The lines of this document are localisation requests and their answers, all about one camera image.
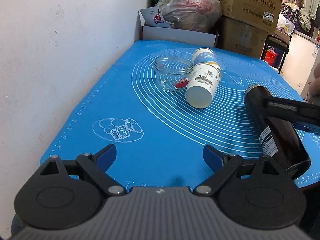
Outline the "white open box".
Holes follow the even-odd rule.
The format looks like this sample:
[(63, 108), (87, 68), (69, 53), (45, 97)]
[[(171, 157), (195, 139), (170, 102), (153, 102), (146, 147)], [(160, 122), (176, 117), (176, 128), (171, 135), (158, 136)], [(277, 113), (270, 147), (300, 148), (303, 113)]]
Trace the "white open box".
[(143, 40), (163, 40), (215, 47), (217, 35), (198, 31), (172, 28), (157, 7), (139, 11), (141, 38)]

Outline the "white chest freezer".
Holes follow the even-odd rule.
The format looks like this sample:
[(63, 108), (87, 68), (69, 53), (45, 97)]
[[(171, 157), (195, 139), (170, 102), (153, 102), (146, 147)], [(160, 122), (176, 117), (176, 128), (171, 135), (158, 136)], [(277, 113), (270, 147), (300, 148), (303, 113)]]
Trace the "white chest freezer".
[(311, 101), (309, 87), (315, 80), (313, 71), (318, 64), (319, 42), (294, 31), (280, 75), (304, 100)]

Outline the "floral fabric bag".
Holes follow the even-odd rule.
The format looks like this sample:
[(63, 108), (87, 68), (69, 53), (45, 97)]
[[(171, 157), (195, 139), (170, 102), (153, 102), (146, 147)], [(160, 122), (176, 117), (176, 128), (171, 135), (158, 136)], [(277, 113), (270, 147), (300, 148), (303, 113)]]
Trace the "floral fabric bag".
[(290, 22), (292, 22), (295, 25), (295, 30), (302, 31), (302, 27), (299, 22), (299, 10), (293, 9), (288, 4), (282, 4), (280, 13)]

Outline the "clear plastic bag with clothes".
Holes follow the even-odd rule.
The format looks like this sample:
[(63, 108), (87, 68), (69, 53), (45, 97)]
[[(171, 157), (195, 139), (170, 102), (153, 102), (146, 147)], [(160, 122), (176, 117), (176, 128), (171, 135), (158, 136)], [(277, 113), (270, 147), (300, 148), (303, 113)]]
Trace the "clear plastic bag with clothes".
[(175, 29), (206, 33), (222, 16), (219, 0), (159, 0), (156, 6)]

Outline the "lower cardboard box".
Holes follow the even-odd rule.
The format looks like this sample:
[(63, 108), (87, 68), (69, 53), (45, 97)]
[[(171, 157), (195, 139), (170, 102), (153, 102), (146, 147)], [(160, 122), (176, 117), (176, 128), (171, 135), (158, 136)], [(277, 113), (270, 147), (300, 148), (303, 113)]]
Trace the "lower cardboard box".
[(268, 33), (247, 23), (222, 17), (217, 46), (221, 49), (261, 58)]

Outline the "blue white paper cup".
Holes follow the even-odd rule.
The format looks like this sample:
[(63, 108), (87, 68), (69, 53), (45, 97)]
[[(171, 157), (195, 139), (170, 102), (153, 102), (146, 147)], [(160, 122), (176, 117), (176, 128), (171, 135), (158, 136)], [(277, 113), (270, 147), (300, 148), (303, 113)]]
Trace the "blue white paper cup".
[(199, 48), (197, 49), (191, 58), (194, 69), (209, 69), (215, 68), (217, 70), (221, 70), (217, 58), (214, 52), (209, 48)]

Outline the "white paper cup with print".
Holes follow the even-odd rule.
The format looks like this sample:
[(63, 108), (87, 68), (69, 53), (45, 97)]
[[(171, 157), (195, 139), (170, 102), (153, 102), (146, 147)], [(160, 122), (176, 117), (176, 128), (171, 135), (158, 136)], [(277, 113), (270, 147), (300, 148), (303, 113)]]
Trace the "white paper cup with print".
[(185, 99), (194, 108), (211, 105), (220, 84), (222, 71), (216, 62), (198, 63), (193, 67), (185, 91)]

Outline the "cardboard box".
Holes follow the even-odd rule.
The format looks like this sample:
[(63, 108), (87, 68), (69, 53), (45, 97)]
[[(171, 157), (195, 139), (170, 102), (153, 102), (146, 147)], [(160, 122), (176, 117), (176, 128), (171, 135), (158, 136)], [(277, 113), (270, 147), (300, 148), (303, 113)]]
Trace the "cardboard box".
[(222, 17), (217, 46), (221, 49), (261, 58), (268, 33), (247, 23)]
[(220, 0), (222, 14), (268, 33), (277, 27), (282, 0)]

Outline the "red plastic bucket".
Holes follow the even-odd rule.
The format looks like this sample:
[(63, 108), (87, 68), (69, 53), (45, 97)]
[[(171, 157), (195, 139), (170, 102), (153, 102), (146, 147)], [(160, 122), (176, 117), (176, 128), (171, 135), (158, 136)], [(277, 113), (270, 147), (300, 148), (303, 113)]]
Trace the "red plastic bucket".
[(266, 55), (264, 57), (264, 60), (272, 67), (276, 64), (276, 59), (278, 57), (278, 54), (275, 52), (275, 49), (273, 47), (269, 47), (266, 51)]

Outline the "black metal rack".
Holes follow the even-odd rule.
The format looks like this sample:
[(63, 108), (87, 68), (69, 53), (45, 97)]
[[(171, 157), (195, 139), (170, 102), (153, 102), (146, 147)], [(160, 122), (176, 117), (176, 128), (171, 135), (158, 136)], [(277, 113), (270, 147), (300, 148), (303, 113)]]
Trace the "black metal rack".
[(280, 74), (280, 72), (283, 68), (286, 56), (289, 53), (289, 44), (287, 42), (285, 42), (284, 40), (282, 40), (280, 37), (277, 37), (275, 35), (267, 35), (265, 43), (264, 43), (263, 51), (262, 51), (262, 54), (260, 57), (261, 60), (265, 61), (264, 57), (265, 57), (266, 51), (268, 50), (269, 47), (273, 47), (275, 49), (275, 52), (278, 54), (275, 66), (274, 67), (271, 66), (271, 67), (278, 74)]

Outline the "clear glass jar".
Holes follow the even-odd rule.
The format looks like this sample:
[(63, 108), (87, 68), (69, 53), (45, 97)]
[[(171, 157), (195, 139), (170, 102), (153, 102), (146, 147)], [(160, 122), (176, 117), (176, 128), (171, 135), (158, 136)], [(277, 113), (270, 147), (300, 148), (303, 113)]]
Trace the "clear glass jar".
[(155, 79), (166, 92), (179, 92), (189, 83), (193, 65), (189, 60), (176, 56), (159, 56), (153, 62)]

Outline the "upper cardboard box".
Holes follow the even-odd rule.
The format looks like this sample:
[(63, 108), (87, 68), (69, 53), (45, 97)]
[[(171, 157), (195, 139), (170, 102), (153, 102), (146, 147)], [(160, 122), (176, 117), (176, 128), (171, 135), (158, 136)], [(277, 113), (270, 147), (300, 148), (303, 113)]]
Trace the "upper cardboard box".
[(220, 0), (222, 14), (268, 33), (277, 27), (282, 0)]

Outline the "blue silicone baking mat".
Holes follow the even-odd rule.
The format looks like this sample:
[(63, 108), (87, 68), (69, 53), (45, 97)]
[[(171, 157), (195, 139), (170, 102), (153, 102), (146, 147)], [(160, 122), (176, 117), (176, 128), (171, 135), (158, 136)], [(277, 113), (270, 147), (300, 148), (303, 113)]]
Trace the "blue silicone baking mat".
[(185, 43), (137, 41), (75, 107), (42, 160), (52, 155), (75, 159), (113, 143), (117, 157), (108, 175), (129, 189), (195, 187), (212, 174), (202, 157), (206, 145), (259, 157), (245, 90), (258, 83), (276, 97), (299, 100), (299, 94), (265, 62), (214, 49), (222, 69), (214, 100), (204, 109), (191, 107), (184, 91), (167, 93), (158, 87), (153, 62), (159, 56), (189, 60), (196, 49)]

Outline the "black tumbler cup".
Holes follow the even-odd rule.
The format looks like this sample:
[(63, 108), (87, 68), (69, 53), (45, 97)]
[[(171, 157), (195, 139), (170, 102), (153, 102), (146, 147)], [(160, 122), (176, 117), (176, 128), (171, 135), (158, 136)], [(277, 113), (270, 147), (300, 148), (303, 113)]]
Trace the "black tumbler cup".
[(310, 157), (291, 122), (263, 113), (263, 100), (269, 90), (259, 84), (251, 85), (244, 95), (244, 102), (259, 135), (264, 155), (273, 158), (295, 180), (311, 166)]

